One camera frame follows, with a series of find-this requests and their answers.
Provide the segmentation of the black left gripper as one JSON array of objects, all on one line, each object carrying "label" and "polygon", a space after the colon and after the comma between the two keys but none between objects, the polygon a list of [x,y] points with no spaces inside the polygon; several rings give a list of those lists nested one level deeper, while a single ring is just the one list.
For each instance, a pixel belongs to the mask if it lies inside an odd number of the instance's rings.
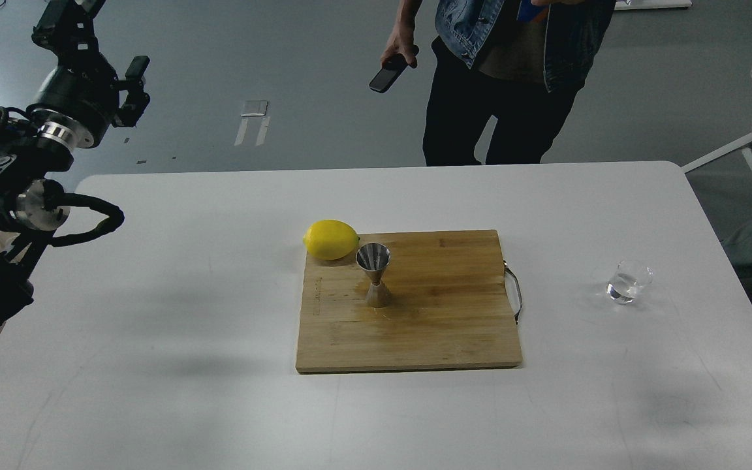
[{"label": "black left gripper", "polygon": [[[99,53],[93,21],[104,1],[50,1],[33,27],[33,44],[51,51],[59,60],[29,105],[29,115],[44,123],[52,115],[77,122],[86,132],[78,147],[102,142],[110,125],[137,125],[149,105],[144,72],[150,58],[135,56],[118,80],[117,72]],[[119,91],[127,93],[119,107]]]}]

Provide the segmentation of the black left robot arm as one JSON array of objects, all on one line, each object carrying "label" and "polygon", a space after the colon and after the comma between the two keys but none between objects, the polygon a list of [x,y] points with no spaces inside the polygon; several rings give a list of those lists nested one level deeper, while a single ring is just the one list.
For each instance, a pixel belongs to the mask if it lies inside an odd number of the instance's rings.
[{"label": "black left robot arm", "polygon": [[102,1],[50,1],[31,39],[57,57],[33,104],[0,106],[0,326],[33,303],[29,278],[45,249],[89,243],[125,220],[119,206],[69,193],[50,178],[108,128],[134,127],[149,102],[140,55],[119,77],[99,51]]}]

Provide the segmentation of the bystander right hand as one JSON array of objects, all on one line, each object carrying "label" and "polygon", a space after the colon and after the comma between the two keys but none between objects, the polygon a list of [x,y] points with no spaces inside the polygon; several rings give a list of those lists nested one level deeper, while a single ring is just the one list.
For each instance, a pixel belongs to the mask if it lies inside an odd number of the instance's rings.
[{"label": "bystander right hand", "polygon": [[417,68],[415,51],[415,24],[395,23],[389,33],[384,51],[380,56],[380,66],[386,68],[391,57],[400,55],[410,68]]}]

